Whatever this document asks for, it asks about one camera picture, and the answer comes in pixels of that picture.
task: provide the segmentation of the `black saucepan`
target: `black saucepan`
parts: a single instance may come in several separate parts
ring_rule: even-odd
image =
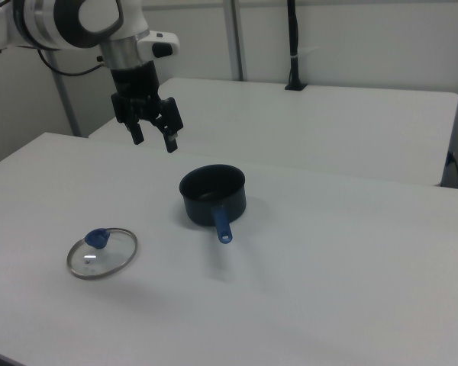
[[[244,173],[230,165],[207,165],[187,174],[180,182],[186,213],[194,223],[215,226],[219,241],[232,240],[229,223],[246,209]]]

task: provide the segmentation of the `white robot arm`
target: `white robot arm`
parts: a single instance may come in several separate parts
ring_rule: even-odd
[[[0,0],[0,50],[86,49],[100,46],[103,62],[117,88],[112,95],[115,115],[131,132],[134,143],[144,140],[139,119],[148,120],[176,149],[183,127],[173,98],[161,100],[154,60],[175,55],[175,34],[149,29],[140,0]]]

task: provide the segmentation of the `table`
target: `table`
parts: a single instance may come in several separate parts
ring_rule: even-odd
[[[234,240],[178,184],[247,177]],[[122,271],[66,268],[97,227],[139,239]],[[0,163],[0,354],[27,366],[458,365],[458,190],[45,134]]]
[[[458,95],[430,91],[171,79],[160,96],[173,96],[185,128],[181,152],[438,185],[450,144]],[[141,121],[142,146],[165,149]],[[115,119],[91,139],[132,144]]]

